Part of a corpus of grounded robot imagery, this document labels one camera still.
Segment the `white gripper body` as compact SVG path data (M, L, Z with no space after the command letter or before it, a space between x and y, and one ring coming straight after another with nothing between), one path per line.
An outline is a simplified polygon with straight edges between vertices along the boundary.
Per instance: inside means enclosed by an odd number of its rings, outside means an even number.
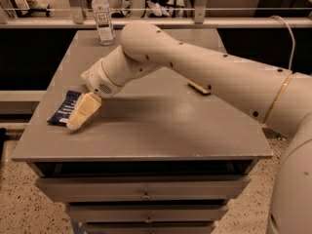
M106 75L102 58L84 71L81 78L89 91L101 98L111 98L121 91L121 87L114 84Z

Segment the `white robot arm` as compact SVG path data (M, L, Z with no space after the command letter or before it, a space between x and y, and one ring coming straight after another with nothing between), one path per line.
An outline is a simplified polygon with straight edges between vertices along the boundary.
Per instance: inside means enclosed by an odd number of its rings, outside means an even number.
M134 79L165 66L196 86L290 139L272 193L266 234L312 233L312 77L204 49L154 24L126 24L119 46L83 72L88 93L79 97L67 127L79 129Z

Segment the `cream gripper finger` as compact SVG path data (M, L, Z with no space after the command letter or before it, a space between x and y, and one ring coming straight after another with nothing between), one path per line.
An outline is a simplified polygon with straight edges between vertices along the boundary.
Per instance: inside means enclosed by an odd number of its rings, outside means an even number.
M80 129L84 123L101 107L101 98L94 93L79 96L70 113L66 127L71 131Z

